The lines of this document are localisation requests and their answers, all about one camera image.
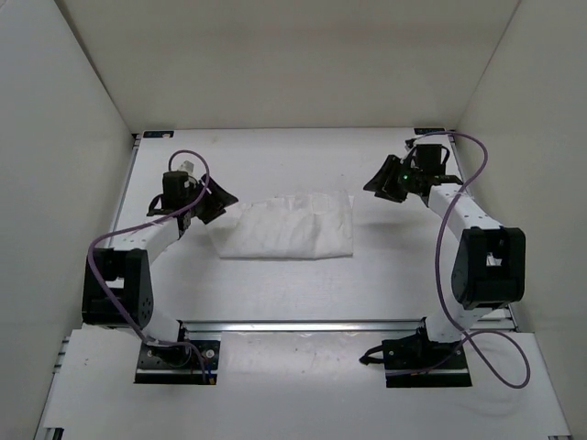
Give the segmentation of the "white pleated skirt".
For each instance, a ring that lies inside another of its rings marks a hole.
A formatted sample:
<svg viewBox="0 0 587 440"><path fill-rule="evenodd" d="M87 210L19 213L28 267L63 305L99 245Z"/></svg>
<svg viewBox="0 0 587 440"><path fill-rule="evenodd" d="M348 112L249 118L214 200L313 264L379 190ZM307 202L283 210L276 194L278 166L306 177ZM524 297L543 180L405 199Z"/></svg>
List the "white pleated skirt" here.
<svg viewBox="0 0 587 440"><path fill-rule="evenodd" d="M334 259L353 255L354 197L301 192L237 203L206 231L222 259Z"/></svg>

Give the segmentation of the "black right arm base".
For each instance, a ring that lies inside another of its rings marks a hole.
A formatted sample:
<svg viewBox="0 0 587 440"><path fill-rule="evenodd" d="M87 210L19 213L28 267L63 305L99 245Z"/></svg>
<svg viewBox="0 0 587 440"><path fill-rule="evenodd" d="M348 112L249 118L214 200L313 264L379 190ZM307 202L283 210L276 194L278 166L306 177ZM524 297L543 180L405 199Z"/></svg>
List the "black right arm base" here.
<svg viewBox="0 0 587 440"><path fill-rule="evenodd" d="M387 389L469 388L471 374L462 343L432 342L423 329L385 339L359 359L365 366L383 365Z"/></svg>

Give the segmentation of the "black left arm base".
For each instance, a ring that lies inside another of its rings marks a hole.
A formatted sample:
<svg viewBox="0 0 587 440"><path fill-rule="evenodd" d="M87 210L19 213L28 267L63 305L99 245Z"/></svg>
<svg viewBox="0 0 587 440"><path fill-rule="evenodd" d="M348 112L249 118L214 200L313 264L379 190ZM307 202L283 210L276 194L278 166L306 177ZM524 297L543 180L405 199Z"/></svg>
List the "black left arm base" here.
<svg viewBox="0 0 587 440"><path fill-rule="evenodd" d="M190 342L198 348L203 364L187 347L142 344L138 352L134 383L215 386L220 360L220 334L190 335Z"/></svg>

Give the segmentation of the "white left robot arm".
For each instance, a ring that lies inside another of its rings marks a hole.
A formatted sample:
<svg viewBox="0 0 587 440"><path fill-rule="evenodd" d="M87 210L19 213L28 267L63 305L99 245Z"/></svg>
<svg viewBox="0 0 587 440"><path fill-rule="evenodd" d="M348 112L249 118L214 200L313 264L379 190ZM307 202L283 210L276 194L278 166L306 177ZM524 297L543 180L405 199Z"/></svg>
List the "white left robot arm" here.
<svg viewBox="0 0 587 440"><path fill-rule="evenodd" d="M143 342L160 345L173 365L186 362L192 342L180 320L157 309L150 264L179 241L193 220L207 225L223 215L238 198L214 179L196 179L185 170L167 171L162 193L150 202L149 221L129 228L113 247L89 251L83 284L82 318L86 324L130 328Z"/></svg>

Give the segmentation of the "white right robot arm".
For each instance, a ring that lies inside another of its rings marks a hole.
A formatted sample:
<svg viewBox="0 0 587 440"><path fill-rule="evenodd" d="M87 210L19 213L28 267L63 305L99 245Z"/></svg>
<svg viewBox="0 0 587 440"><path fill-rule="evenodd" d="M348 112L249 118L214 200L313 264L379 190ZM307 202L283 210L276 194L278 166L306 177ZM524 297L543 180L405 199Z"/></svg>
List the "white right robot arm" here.
<svg viewBox="0 0 587 440"><path fill-rule="evenodd" d="M412 359L432 367L444 356L443 344L460 341L486 314L521 300L525 292L526 236L490 217L471 198L469 184L447 172L449 149L438 143L405 142L402 157L388 156L364 185L376 197L402 203L415 195L441 219L435 251L450 232L459 242L449 293L440 310L425 317L424 333L411 345Z"/></svg>

